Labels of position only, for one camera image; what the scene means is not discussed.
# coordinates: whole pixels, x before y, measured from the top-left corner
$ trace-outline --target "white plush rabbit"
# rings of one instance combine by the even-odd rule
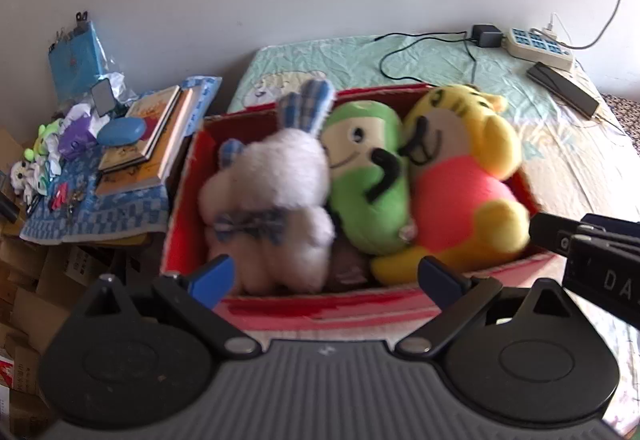
[[[280,131],[246,147],[223,144],[232,163],[206,182],[199,203],[209,255],[233,258],[236,290],[322,290],[334,226],[322,207],[330,180],[318,133],[334,97],[331,83],[309,80],[278,101]]]

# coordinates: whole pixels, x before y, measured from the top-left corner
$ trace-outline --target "gray cable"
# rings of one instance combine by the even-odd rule
[[[598,34],[598,36],[596,37],[596,39],[594,39],[592,42],[590,42],[588,45],[585,46],[571,46],[568,45],[567,43],[562,43],[560,41],[556,41],[556,43],[558,43],[560,46],[564,47],[564,48],[568,48],[569,50],[586,50],[587,48],[591,48],[592,46],[594,46],[598,41],[600,41],[600,38],[602,37],[602,35],[607,31],[607,28],[609,28],[609,25],[611,24],[611,22],[613,21],[613,19],[616,17],[616,14],[618,13],[618,8],[620,7],[620,3],[622,2],[622,0],[618,0],[616,2],[616,6],[613,9],[613,13],[611,14],[611,17],[609,18],[609,20],[607,21],[607,23],[604,25],[604,28],[600,31],[600,33]],[[548,36],[542,32],[542,30],[538,30],[537,28],[533,28],[531,30],[532,32],[535,32],[537,34],[542,34],[544,37]]]

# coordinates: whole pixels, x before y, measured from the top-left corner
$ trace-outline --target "stack of books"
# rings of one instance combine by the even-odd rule
[[[199,88],[172,86],[142,97],[126,116],[146,121],[146,131],[135,144],[106,150],[98,169],[103,173],[95,190],[107,196],[162,185],[172,169]]]

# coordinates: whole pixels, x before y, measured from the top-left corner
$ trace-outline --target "blue oval case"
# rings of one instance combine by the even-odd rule
[[[123,116],[109,121],[98,132],[96,140],[101,146],[127,146],[137,142],[146,130],[144,118]]]

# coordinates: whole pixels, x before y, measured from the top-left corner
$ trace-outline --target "green plush keychain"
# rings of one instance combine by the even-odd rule
[[[320,140],[331,170],[330,205],[362,252],[398,252],[413,239],[402,122],[386,104],[356,100],[327,118]]]

